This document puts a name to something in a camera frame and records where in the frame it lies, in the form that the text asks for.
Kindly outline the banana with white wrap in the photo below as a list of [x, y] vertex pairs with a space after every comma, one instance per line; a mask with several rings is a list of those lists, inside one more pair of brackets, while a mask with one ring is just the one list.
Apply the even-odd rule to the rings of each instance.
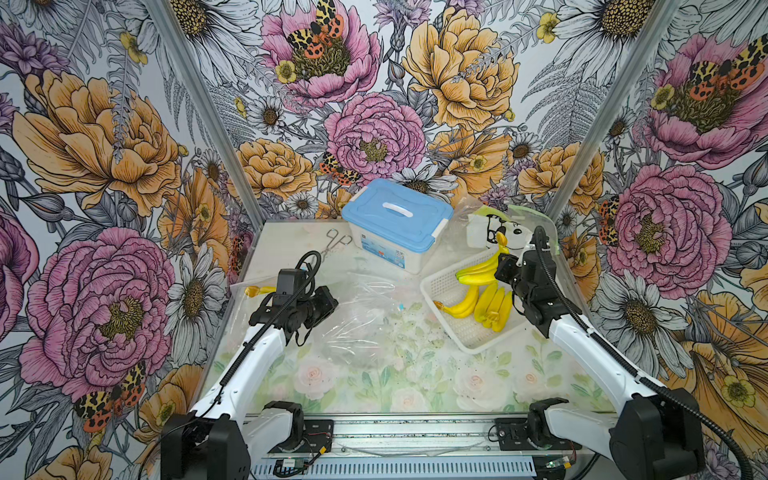
[[246, 283], [238, 283], [231, 287], [233, 293], [242, 293], [248, 298], [255, 298], [260, 295], [266, 295], [274, 293], [276, 288], [274, 286], [259, 286], [259, 285], [247, 285]]

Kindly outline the panda zip-top bag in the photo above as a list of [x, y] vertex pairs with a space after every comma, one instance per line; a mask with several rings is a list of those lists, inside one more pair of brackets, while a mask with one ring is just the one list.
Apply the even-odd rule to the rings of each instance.
[[547, 235], [547, 248], [553, 255], [560, 254], [555, 223], [543, 213], [524, 206], [508, 206], [505, 211], [487, 205], [472, 206], [467, 214], [460, 216], [459, 225], [459, 238], [471, 249], [495, 247], [496, 234], [501, 233], [512, 250], [532, 245], [534, 231], [542, 227]]

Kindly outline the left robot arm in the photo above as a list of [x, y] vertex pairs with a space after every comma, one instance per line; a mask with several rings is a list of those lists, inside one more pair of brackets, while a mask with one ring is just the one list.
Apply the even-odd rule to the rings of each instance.
[[254, 462], [270, 450], [302, 442], [304, 413], [297, 403], [272, 401], [256, 419], [245, 418], [248, 401], [291, 339], [338, 306], [330, 289], [316, 283], [321, 264], [321, 253], [310, 250], [278, 273], [275, 291], [251, 314], [225, 372], [187, 413], [169, 418], [150, 449], [158, 457], [155, 472], [141, 466], [137, 478], [250, 479]]

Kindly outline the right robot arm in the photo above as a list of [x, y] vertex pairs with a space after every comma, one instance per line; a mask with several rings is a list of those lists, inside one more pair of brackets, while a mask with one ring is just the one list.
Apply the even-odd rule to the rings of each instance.
[[521, 314], [577, 361], [615, 410], [612, 415], [580, 410], [563, 398], [537, 401], [527, 419], [533, 445], [572, 441], [611, 460], [627, 479], [678, 479], [704, 470], [703, 432], [709, 430], [734, 455], [741, 478], [753, 478], [746, 453], [700, 411], [690, 393], [671, 390], [636, 366], [565, 296], [543, 227], [534, 229], [523, 253], [500, 256], [495, 277], [511, 286]]

